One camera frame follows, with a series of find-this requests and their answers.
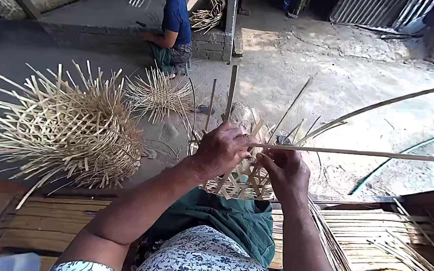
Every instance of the person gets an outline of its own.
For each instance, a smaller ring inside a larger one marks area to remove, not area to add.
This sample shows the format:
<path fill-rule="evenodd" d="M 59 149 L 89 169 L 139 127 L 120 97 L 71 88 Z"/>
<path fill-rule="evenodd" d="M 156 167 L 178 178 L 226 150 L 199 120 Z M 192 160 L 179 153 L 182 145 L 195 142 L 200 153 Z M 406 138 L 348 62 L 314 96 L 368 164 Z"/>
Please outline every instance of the person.
<path fill-rule="evenodd" d="M 190 19 L 185 0 L 166 0 L 161 22 L 163 35 L 143 32 L 142 40 L 150 41 L 150 48 L 160 68 L 175 77 L 172 66 L 186 63 L 192 55 Z"/>
<path fill-rule="evenodd" d="M 202 138 L 194 155 L 129 190 L 97 214 L 76 235 L 51 270 L 122 270 L 130 244 L 162 219 L 172 203 L 187 192 L 194 191 L 193 188 L 202 182 L 231 171 L 240 161 L 250 156 L 247 147 L 254 142 L 256 139 L 246 134 L 242 127 L 233 128 L 230 122 L 224 122 Z M 285 269 L 331 271 L 310 216 L 310 171 L 300 153 L 270 150 L 256 157 L 268 171 L 274 192 L 282 205 Z M 180 209 L 179 213 L 198 213 L 197 209 L 190 211 Z M 232 220 L 232 214 L 232 208 L 228 208 L 221 221 Z M 247 229 L 252 233 L 247 236 L 250 239 L 259 235 L 259 219 L 255 216 L 249 221 L 252 220 L 255 220 L 257 226 Z M 198 225 L 171 237 L 151 253 L 137 270 L 266 270 L 258 256 L 247 253 L 252 251 L 244 248 L 248 240 L 241 240 L 245 245 L 239 245 L 234 234 L 228 233 L 230 231 L 223 231 L 228 234 L 226 236 L 214 229 L 220 225 L 219 220 L 214 221 L 215 226 Z M 247 222 L 241 222 L 239 220 L 239 224 L 246 227 Z M 167 220 L 163 227 L 171 228 L 176 223 L 178 221 L 175 219 Z M 275 247 L 272 242 L 271 244 L 273 256 Z"/>

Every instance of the concrete floor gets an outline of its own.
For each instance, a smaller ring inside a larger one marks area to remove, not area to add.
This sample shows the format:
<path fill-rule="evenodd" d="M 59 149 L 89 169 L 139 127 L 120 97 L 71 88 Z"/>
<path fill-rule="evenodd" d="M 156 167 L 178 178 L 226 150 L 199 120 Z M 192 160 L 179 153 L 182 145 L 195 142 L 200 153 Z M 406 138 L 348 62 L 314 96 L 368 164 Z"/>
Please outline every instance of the concrete floor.
<path fill-rule="evenodd" d="M 239 15 L 237 19 L 243 33 L 244 57 L 231 63 L 239 65 L 234 100 L 256 108 L 269 126 L 280 120 L 309 76 L 314 76 L 314 82 L 285 123 L 287 131 L 302 119 L 306 120 L 307 130 L 318 116 L 321 118 L 317 124 L 379 101 L 434 87 L 434 66 L 408 60 L 408 50 L 400 43 L 384 42 L 357 29 L 332 26 L 314 20 L 311 15 L 287 19 L 265 1 L 249 3 L 246 8 L 250 9 L 251 16 Z M 57 63 L 71 67 L 71 59 L 79 63 L 90 59 L 94 68 L 101 66 L 102 70 L 110 71 L 121 67 L 129 75 L 148 61 L 144 58 L 57 48 L 37 29 L 0 33 L 0 73 L 18 82 L 30 75 L 25 62 L 44 70 L 56 67 Z M 218 79 L 216 112 L 210 121 L 210 128 L 214 128 L 225 110 L 232 67 L 202 60 L 193 63 L 192 69 L 195 70 L 190 71 L 190 76 L 198 86 L 197 105 L 208 104 L 212 81 Z M 203 128 L 204 121 L 205 115 L 198 114 L 198 130 Z M 184 157 L 185 132 L 175 116 L 155 125 L 143 122 L 142 129 L 146 139 L 164 141 L 175 151 L 183 149 L 179 156 Z M 323 133 L 307 146 L 400 152 L 432 137 L 434 94 L 353 117 L 348 124 Z M 145 144 L 161 152 L 171 152 L 158 142 Z M 434 155 L 434 144 L 415 153 Z M 326 153 L 320 153 L 319 158 L 316 153 L 304 156 L 312 171 L 311 192 L 316 194 L 347 194 L 385 160 Z M 156 175 L 175 162 L 161 153 L 154 160 L 142 159 L 141 169 L 126 186 Z M 403 195 L 433 189 L 434 163 L 398 161 L 372 178 L 360 193 Z"/>

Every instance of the hand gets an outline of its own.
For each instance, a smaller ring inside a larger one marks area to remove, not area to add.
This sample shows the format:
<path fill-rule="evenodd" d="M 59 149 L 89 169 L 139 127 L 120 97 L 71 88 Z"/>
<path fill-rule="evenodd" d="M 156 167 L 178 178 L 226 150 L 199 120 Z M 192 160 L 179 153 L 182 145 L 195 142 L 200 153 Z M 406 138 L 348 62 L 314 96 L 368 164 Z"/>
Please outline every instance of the hand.
<path fill-rule="evenodd" d="M 191 156 L 192 170 L 201 181 L 227 174 L 250 157 L 247 146 L 257 142 L 242 126 L 232 128 L 232 122 L 226 121 L 203 136 L 197 153 Z"/>
<path fill-rule="evenodd" d="M 281 205 L 307 206 L 310 171 L 298 151 L 270 149 L 268 155 L 257 154 L 267 170 L 274 193 Z"/>
<path fill-rule="evenodd" d="M 148 40 L 148 41 L 152 41 L 153 40 L 153 34 L 150 32 L 142 32 L 140 34 L 140 38 L 142 40 Z"/>

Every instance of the flip-flop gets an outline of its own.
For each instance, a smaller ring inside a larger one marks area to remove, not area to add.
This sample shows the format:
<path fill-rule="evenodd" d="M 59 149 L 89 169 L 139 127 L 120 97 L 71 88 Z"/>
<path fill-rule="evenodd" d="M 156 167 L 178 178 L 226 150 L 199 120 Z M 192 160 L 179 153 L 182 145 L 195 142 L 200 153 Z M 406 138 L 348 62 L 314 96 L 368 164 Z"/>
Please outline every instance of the flip-flop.
<path fill-rule="evenodd" d="M 197 107 L 195 109 L 195 112 L 208 115 L 209 114 L 209 108 L 206 105 L 199 105 L 199 107 Z M 213 115 L 214 113 L 215 113 L 215 108 L 212 107 L 212 112 L 210 113 L 210 115 Z"/>

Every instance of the blue shirt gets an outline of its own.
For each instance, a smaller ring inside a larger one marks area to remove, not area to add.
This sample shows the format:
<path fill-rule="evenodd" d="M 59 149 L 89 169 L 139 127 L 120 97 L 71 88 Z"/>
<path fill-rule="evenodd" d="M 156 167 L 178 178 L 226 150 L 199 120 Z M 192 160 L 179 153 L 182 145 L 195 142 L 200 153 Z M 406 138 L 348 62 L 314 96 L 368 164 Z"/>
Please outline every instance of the blue shirt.
<path fill-rule="evenodd" d="M 178 32 L 175 45 L 190 43 L 190 19 L 185 0 L 167 0 L 161 30 Z"/>

